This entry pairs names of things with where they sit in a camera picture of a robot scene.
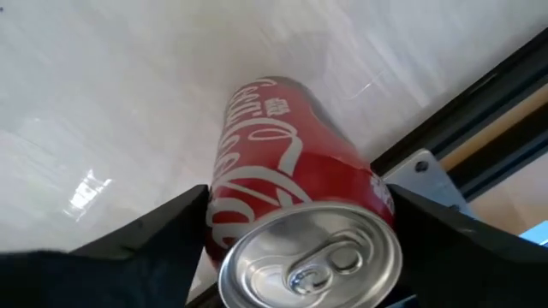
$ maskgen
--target can lid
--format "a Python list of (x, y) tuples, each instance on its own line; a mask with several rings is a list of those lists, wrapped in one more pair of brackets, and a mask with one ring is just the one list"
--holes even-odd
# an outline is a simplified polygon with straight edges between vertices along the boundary
[(374, 307), (396, 285), (402, 251), (362, 207), (315, 202), (272, 212), (230, 249), (219, 270), (229, 308)]

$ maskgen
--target pull tab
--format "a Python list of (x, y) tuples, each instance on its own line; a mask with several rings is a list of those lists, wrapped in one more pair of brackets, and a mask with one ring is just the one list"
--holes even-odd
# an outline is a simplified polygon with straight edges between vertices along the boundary
[(332, 238), (289, 267), (286, 285), (300, 295), (322, 293), (340, 275), (353, 274), (362, 267), (363, 248), (346, 236)]

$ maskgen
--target red can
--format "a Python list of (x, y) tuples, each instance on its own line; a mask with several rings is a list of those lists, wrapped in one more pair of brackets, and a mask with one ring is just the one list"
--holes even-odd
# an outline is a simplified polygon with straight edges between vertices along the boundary
[[(206, 243), (213, 263), (223, 262), (228, 307), (380, 301), (401, 269), (393, 215), (387, 187), (303, 85), (268, 77), (230, 99)], [(364, 295), (367, 279), (375, 294)]]

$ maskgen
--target aluminum can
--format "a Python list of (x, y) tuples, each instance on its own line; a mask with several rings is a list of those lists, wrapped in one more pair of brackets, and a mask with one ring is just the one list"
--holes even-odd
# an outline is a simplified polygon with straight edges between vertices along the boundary
[(393, 215), (302, 84), (266, 77), (230, 99), (206, 218), (227, 307), (374, 307), (402, 268)]

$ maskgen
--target coca-cola logo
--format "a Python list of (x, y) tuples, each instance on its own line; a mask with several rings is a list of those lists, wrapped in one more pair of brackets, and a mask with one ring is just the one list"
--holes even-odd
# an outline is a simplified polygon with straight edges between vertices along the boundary
[[(226, 122), (223, 135), (218, 144), (217, 161), (215, 162), (211, 191), (219, 187), (253, 196), (268, 204), (285, 207), (294, 205), (294, 197), (301, 202), (310, 202), (311, 199), (291, 176), (302, 152), (302, 141), (298, 137), (295, 127), (277, 116), (291, 112), (288, 102), (281, 98), (261, 99), (258, 89), (266, 86), (275, 86), (277, 83), (270, 79), (261, 79), (252, 86), (238, 91), (230, 99), (226, 111)], [(256, 127), (251, 133), (240, 135), (244, 127)], [(241, 157), (241, 153), (233, 150), (239, 142), (269, 142), (279, 139), (288, 139), (289, 146), (279, 158), (277, 169), (264, 166), (238, 166), (233, 168)], [(276, 195), (267, 195), (264, 192), (250, 189), (236, 184), (240, 179), (257, 179), (267, 181), (276, 186)], [(213, 222), (215, 215), (222, 215), (225, 211), (242, 214), (247, 222)], [(238, 198), (214, 198), (208, 204), (207, 224), (212, 228), (213, 240), (223, 248), (228, 248), (224, 239), (241, 236), (247, 231), (247, 226), (255, 220), (253, 208), (245, 200)]]

